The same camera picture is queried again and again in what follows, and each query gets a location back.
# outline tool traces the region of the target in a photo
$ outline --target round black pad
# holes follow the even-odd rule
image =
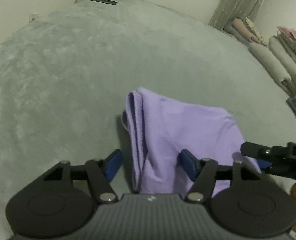
[[[265,182],[248,181],[223,190],[211,200],[210,207],[222,227],[246,237],[277,236],[296,220],[294,200]]]
[[[72,233],[86,224],[93,211],[93,200],[75,188],[66,193],[19,192],[5,210],[12,230],[32,238]]]

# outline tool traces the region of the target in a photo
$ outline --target white object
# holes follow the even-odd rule
[[[39,17],[38,13],[30,13],[29,14],[29,22],[36,20]]]
[[[286,68],[292,78],[296,78],[296,63],[286,52],[276,36],[269,39],[269,49]]]
[[[253,42],[249,45],[249,51],[266,68],[278,85],[283,80],[291,80],[287,70],[268,48]]]

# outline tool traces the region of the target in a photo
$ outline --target gray bed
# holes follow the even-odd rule
[[[39,18],[0,47],[0,239],[9,198],[60,160],[82,164],[121,148],[112,183],[129,192],[129,137],[119,115],[144,86],[227,109],[246,140],[296,142],[287,95],[235,39],[143,0],[86,0]]]

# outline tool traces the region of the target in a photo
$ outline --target metal pivot screw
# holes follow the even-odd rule
[[[102,201],[111,202],[115,200],[116,195],[114,193],[102,193],[99,198]]]
[[[204,199],[204,195],[199,192],[192,192],[188,194],[187,198],[193,202],[200,202]]]

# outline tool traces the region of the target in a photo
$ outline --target wall socket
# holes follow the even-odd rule
[[[38,13],[30,13],[29,14],[29,22],[31,23],[32,21],[36,20],[39,17]]]

